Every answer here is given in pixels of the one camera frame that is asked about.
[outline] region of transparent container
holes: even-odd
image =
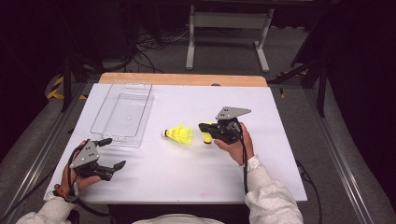
[[[154,101],[151,89],[150,84],[112,84],[91,133],[112,138],[111,145],[140,147]]]

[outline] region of table surface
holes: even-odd
[[[124,160],[126,164],[111,181],[101,181],[85,189],[80,196],[82,200],[88,203],[243,203],[241,169],[216,145],[204,144],[197,127],[199,122],[215,122],[219,110],[227,105],[252,110],[239,120],[246,123],[256,154],[270,175],[290,189],[296,201],[306,201],[271,90],[263,77],[245,76],[103,74],[100,83],[92,88],[48,190],[60,182],[73,149],[86,138],[97,138],[90,131],[95,118],[92,114],[99,111],[111,87],[106,83],[122,82],[153,84],[154,102],[142,144],[140,147],[99,147],[100,165],[112,167]],[[213,83],[221,87],[207,86]],[[193,128],[190,146],[161,136],[162,130],[178,124]]]

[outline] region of shuttlecock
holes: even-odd
[[[163,131],[163,136],[173,139],[179,143],[189,145],[192,139],[192,129],[183,125],[177,125],[175,128]]]

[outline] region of hand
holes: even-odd
[[[251,141],[250,134],[249,134],[245,124],[242,123],[242,122],[240,122],[240,124],[242,126],[242,131],[244,133],[243,134],[243,138],[244,138],[245,146],[247,148],[247,159],[250,159],[250,158],[252,158],[254,156],[253,143]],[[242,147],[242,143],[240,141],[235,142],[235,143],[230,144],[230,145],[227,145],[223,141],[221,141],[219,139],[215,139],[214,143],[219,148],[221,148],[224,151],[227,151],[228,153],[230,153],[231,158],[233,158],[233,160],[238,162],[239,165],[243,165],[244,164],[243,147]]]
[[[80,146],[84,146],[85,145],[85,141],[83,141]],[[78,155],[79,151],[75,153],[73,159]],[[68,172],[68,164],[66,164],[66,166],[64,167],[64,173],[62,175],[62,182],[61,182],[61,189],[63,192],[68,192],[69,191],[69,185],[67,183],[68,179],[67,179],[67,172]],[[70,179],[73,182],[73,180],[76,179],[76,172],[74,169],[70,170]],[[93,175],[93,176],[89,176],[87,178],[82,178],[80,176],[77,177],[76,182],[78,184],[78,190],[82,191],[85,188],[87,188],[88,186],[97,183],[101,180],[99,175]]]

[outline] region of white jacket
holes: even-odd
[[[268,175],[257,155],[250,158],[247,162],[247,187],[248,194],[245,203],[250,208],[250,223],[303,223],[300,210],[288,189]],[[53,196],[52,192],[49,192],[49,197],[50,199],[38,213],[29,213],[21,217],[17,224],[70,223],[66,218],[73,209],[74,204],[65,202],[63,198]],[[221,223],[209,218],[172,214],[136,221],[134,224],[176,224],[187,222],[195,224]]]

